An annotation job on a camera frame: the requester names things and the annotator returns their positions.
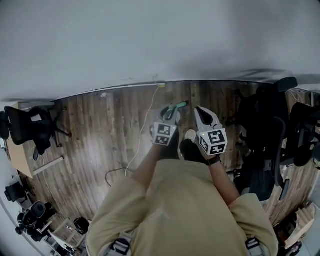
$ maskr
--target desk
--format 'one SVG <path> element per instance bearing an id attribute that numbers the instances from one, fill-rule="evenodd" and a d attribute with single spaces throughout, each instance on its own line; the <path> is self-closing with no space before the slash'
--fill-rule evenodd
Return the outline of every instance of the desk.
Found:
<path id="1" fill-rule="evenodd" d="M 21 109 L 21 106 L 25 107 L 25 105 L 26 105 L 26 103 L 24 103 L 24 105 L 22 105 L 20 103 L 16 103 L 12 107 L 16 108 L 16 109 Z M 40 172 L 43 172 L 47 168 L 55 165 L 56 163 L 63 161 L 63 159 L 64 159 L 63 156 L 61 156 L 58 159 L 56 159 L 52 162 L 49 162 L 38 169 L 32 169 L 32 168 L 30 168 L 30 166 L 28 164 L 29 155 L 27 154 L 28 151 L 26 150 L 25 145 L 24 144 L 22 144 L 22 145 L 14 144 L 11 136 L 8 138 L 8 140 L 6 142 L 7 142 L 7 147 L 9 150 L 12 166 L 15 169 L 17 169 L 19 172 L 23 173 L 24 175 L 27 175 L 28 177 L 30 177 L 32 179 L 35 175 L 39 174 Z"/>

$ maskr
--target floor plank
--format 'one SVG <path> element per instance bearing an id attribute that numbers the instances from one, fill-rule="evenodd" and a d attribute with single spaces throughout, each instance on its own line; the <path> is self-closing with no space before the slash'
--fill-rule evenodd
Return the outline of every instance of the floor plank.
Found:
<path id="1" fill-rule="evenodd" d="M 170 82 L 165 88 L 159 88 L 142 131 L 140 152 L 130 169 L 139 165 L 152 145 L 149 127 L 159 107 L 188 101 L 188 106 L 180 111 L 178 128 L 182 140 L 188 129 L 196 128 L 194 107 L 211 109 L 224 124 L 238 110 L 240 99 L 235 95 L 235 89 L 247 97 L 254 94 L 257 87 L 257 84 L 246 82 L 186 81 Z M 94 217 L 109 189 L 105 181 L 106 172 L 126 167 L 137 153 L 140 130 L 156 89 L 155 86 L 142 86 L 106 90 L 56 102 L 58 107 L 67 107 L 59 126 L 71 131 L 72 138 L 59 136 L 62 148 L 53 146 L 45 152 L 43 158 L 39 157 L 37 161 L 30 158 L 28 161 L 35 168 L 59 156 L 64 156 L 64 161 L 34 179 L 24 179 L 36 194 L 34 200 L 51 202 L 59 212 L 51 225 L 53 229 L 65 218 L 74 220 L 84 217 L 91 220 Z M 310 92 L 300 93 L 307 104 L 311 103 L 310 95 Z M 296 102 L 294 96 L 297 98 L 297 95 L 287 93 L 286 96 L 291 108 Z M 316 97 L 315 103 L 320 103 L 320 98 Z M 240 142 L 240 127 L 227 127 L 226 133 L 228 145 L 222 160 L 226 171 L 232 171 L 242 165 L 236 149 L 236 143 Z M 28 142 L 27 148 L 32 156 L 33 142 Z M 108 175 L 108 181 L 112 184 L 123 175 L 124 170 L 112 172 Z M 281 189 L 275 188 L 271 198 L 262 203 L 273 224 L 281 221 L 306 199 L 316 175 L 317 170 L 311 162 L 300 168 L 290 167 L 288 177 L 291 184 L 285 200 L 278 201 Z"/>

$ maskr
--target shirt sleeve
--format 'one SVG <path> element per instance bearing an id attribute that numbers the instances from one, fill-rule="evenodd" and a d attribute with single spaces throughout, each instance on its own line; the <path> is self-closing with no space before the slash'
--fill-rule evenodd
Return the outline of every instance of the shirt sleeve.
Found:
<path id="1" fill-rule="evenodd" d="M 121 232 L 136 229 L 146 213 L 145 188 L 129 177 L 115 182 L 89 226 L 86 238 L 89 255 L 97 256 Z"/>
<path id="2" fill-rule="evenodd" d="M 257 195 L 245 194 L 229 205 L 230 211 L 247 238 L 256 237 L 271 256 L 278 253 L 278 240 Z"/>

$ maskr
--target person's leg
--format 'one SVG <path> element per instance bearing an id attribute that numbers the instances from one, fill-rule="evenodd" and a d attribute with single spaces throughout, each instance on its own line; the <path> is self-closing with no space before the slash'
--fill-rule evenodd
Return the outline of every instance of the person's leg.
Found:
<path id="1" fill-rule="evenodd" d="M 160 160 L 164 160 L 164 159 L 179 160 L 179 153 L 178 153 L 179 136 L 180 136 L 179 130 L 177 129 L 170 141 L 170 144 L 162 150 Z"/>
<path id="2" fill-rule="evenodd" d="M 205 164 L 206 160 L 202 156 L 198 146 L 191 139 L 185 139 L 180 143 L 180 152 L 185 161 Z"/>

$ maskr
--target black watch strap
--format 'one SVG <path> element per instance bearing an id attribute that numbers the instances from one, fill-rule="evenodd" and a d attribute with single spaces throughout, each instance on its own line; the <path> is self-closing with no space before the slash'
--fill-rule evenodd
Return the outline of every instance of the black watch strap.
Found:
<path id="1" fill-rule="evenodd" d="M 214 158 L 211 158 L 205 162 L 207 166 L 211 166 L 217 162 L 221 162 L 220 154 L 217 154 Z"/>

